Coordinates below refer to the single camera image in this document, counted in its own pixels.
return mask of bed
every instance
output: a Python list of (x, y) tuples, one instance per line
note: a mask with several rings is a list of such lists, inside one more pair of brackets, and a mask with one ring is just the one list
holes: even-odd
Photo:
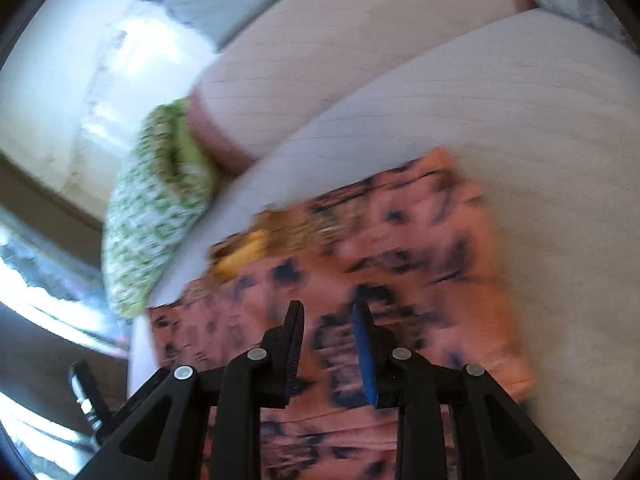
[[(610, 478), (640, 427), (639, 81), (633, 53), (541, 10), (428, 50), (330, 107), (237, 179), (148, 304), (175, 300), (204, 270), (209, 245), (247, 227), (267, 204), (446, 144), (486, 186), (494, 209), (540, 377), (536, 423), (580, 478)], [(130, 391), (156, 366), (140, 317)]]

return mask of wall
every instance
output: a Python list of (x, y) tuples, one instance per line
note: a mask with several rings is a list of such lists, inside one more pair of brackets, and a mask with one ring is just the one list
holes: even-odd
[[(136, 0), (47, 0), (0, 72), (0, 149), (18, 167), (97, 219), (104, 216), (140, 119), (151, 107), (188, 92), (212, 59), (204, 40), (169, 22), (159, 9), (145, 11), (153, 16), (153, 26), (132, 30), (127, 16), (149, 24), (148, 16), (140, 17), (139, 5)], [(148, 32), (158, 28), (168, 30), (168, 36), (148, 38)], [(137, 35), (127, 34), (132, 31)], [(121, 79), (110, 66), (105, 70), (114, 38), (121, 42), (116, 48), (127, 49), (120, 53), (124, 57), (115, 59), (124, 74)], [(148, 42), (158, 39), (187, 44), (190, 59), (196, 61), (181, 70), (184, 60), (175, 52), (171, 59), (157, 52), (141, 57)], [(132, 87), (126, 78), (133, 72), (138, 79)], [(86, 122), (95, 115), (91, 100), (96, 98), (115, 104), (111, 118), (124, 117), (111, 123), (119, 131)]]

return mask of yellow object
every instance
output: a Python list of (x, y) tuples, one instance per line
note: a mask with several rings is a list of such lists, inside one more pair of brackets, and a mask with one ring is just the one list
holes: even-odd
[(214, 272), (229, 279), (236, 277), (248, 264), (266, 256), (268, 241), (269, 232), (266, 229), (250, 232), (240, 248), (216, 262)]

